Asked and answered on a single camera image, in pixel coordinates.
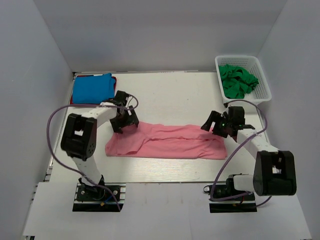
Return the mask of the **pink t shirt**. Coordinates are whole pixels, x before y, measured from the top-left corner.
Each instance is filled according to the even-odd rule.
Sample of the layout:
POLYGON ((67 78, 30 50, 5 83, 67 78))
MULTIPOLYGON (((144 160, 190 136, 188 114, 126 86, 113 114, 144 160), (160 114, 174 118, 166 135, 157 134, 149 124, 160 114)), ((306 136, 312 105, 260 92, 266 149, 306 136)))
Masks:
POLYGON ((197 125, 140 122, 114 133, 105 145, 108 157, 224 160, 224 139, 197 125))

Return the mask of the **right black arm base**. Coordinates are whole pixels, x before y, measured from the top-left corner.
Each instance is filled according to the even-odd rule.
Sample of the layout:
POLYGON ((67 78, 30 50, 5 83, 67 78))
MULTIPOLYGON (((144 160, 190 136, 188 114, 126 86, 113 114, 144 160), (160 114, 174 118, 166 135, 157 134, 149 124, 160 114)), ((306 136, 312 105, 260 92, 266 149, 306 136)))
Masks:
MULTIPOLYGON (((243 194, 243 192, 228 192, 225 184, 218 184, 215 187, 213 197, 229 198, 232 195, 243 194)), ((256 213, 257 205, 253 193, 241 195, 227 200, 211 201, 209 200, 209 212, 211 214, 227 214, 227 213, 256 213)))

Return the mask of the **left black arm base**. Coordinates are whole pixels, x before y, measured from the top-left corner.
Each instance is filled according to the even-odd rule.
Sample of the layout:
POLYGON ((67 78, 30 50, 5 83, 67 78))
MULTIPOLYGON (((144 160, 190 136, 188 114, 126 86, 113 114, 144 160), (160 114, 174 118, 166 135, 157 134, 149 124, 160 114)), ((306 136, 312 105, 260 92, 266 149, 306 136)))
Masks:
MULTIPOLYGON (((121 210, 125 203, 126 184, 111 183, 106 187, 112 191, 121 210)), ((103 189, 100 193, 90 192, 80 183, 77 184, 72 207, 73 212, 118 213, 120 210, 107 190, 103 189)))

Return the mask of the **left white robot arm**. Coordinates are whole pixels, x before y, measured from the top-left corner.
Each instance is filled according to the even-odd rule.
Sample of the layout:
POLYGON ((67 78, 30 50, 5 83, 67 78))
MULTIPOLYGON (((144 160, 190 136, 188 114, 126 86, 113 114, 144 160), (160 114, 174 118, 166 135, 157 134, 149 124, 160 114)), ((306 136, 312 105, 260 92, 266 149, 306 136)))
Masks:
POLYGON ((139 125, 135 107, 128 104, 129 98, 136 99, 118 90, 115 97, 85 113, 71 113, 66 120, 60 147, 76 164, 81 174, 79 182, 89 186, 88 193, 96 200, 103 198, 106 193, 103 175, 94 159, 97 131, 106 122, 110 122, 113 132, 117 134, 122 134, 125 127, 139 125))

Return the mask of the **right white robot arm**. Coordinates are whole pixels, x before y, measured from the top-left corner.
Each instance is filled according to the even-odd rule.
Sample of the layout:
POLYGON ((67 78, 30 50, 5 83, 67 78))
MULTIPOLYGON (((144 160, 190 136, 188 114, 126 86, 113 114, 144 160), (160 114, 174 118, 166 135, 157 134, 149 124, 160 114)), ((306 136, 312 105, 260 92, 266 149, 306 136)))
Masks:
POLYGON ((211 111, 201 127, 213 135, 231 137, 238 147, 226 160, 227 163, 245 148, 255 159, 253 174, 231 174, 226 180, 225 190, 218 192, 217 182, 210 189, 210 200, 222 202, 236 200, 249 194, 258 196, 293 196, 297 192, 295 159, 292 152, 279 150, 269 144, 262 132, 246 124, 245 110, 241 106, 230 106, 223 113, 211 111))

